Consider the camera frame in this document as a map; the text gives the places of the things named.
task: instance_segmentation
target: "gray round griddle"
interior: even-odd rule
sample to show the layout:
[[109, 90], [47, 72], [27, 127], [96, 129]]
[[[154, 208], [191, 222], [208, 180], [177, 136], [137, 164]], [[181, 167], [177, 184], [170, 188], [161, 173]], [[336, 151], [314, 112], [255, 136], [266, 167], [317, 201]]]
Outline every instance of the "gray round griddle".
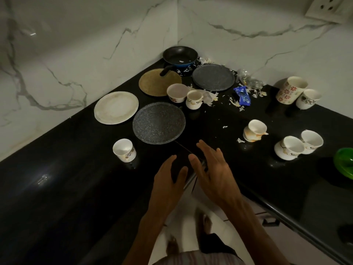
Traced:
[[156, 102], [136, 113], [132, 129], [136, 137], [145, 143], [165, 144], [178, 138], [185, 124], [181, 109], [167, 102]]
[[225, 66], [204, 64], [192, 73], [192, 79], [199, 87], [208, 91], [222, 91], [230, 88], [234, 82], [234, 74]]

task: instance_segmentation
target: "black pants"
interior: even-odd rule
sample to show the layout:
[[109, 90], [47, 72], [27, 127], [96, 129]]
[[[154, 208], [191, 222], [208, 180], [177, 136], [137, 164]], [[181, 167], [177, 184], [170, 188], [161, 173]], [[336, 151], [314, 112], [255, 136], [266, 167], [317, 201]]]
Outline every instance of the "black pants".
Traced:
[[236, 252], [231, 247], [225, 245], [217, 234], [202, 233], [199, 238], [200, 251], [204, 254], [210, 253], [228, 253], [236, 255]]

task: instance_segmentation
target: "blue wrapper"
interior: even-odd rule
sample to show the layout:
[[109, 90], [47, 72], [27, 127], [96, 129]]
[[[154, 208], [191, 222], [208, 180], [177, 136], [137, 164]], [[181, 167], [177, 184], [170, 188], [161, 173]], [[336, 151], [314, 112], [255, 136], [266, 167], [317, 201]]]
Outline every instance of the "blue wrapper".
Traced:
[[236, 94], [240, 97], [239, 105], [240, 106], [250, 106], [251, 101], [249, 94], [246, 92], [246, 86], [239, 86], [234, 88]]

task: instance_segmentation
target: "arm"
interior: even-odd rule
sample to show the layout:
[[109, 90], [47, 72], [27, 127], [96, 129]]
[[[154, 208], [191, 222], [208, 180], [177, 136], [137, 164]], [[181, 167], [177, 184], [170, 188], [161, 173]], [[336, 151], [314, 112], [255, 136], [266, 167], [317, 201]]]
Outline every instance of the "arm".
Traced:
[[205, 173], [200, 160], [189, 155], [190, 163], [197, 174], [205, 194], [227, 215], [239, 233], [246, 249], [256, 265], [289, 265], [289, 262], [268, 236], [257, 220], [250, 205], [243, 200], [232, 171], [222, 151], [209, 147], [204, 141], [197, 143], [207, 160]]
[[122, 265], [148, 264], [163, 224], [183, 194], [188, 168], [184, 166], [173, 183], [170, 169], [176, 155], [169, 157], [154, 178], [148, 210], [142, 217], [136, 238]]

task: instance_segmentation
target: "white cup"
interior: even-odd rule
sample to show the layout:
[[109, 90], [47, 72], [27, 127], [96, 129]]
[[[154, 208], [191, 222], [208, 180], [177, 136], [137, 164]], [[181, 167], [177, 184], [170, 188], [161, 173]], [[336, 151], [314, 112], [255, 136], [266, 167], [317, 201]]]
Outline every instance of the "white cup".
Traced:
[[322, 95], [314, 89], [305, 89], [299, 96], [295, 105], [299, 109], [309, 109], [322, 97]]
[[189, 89], [185, 84], [172, 84], [167, 88], [167, 95], [172, 102], [184, 102]]
[[197, 90], [191, 90], [186, 96], [186, 106], [189, 109], [201, 107], [203, 95]]
[[324, 144], [323, 138], [318, 133], [311, 130], [304, 130], [300, 134], [300, 140], [303, 142], [305, 147], [302, 154], [310, 154]]
[[262, 135], [266, 133], [267, 126], [259, 120], [251, 120], [244, 128], [243, 137], [248, 142], [255, 142], [261, 139]]
[[276, 155], [286, 161], [294, 160], [305, 150], [303, 142], [300, 139], [287, 136], [275, 145]]
[[114, 154], [123, 162], [131, 162], [136, 157], [136, 150], [127, 138], [119, 139], [113, 145]]
[[291, 76], [278, 91], [276, 99], [283, 104], [292, 104], [307, 86], [308, 83], [303, 78]]

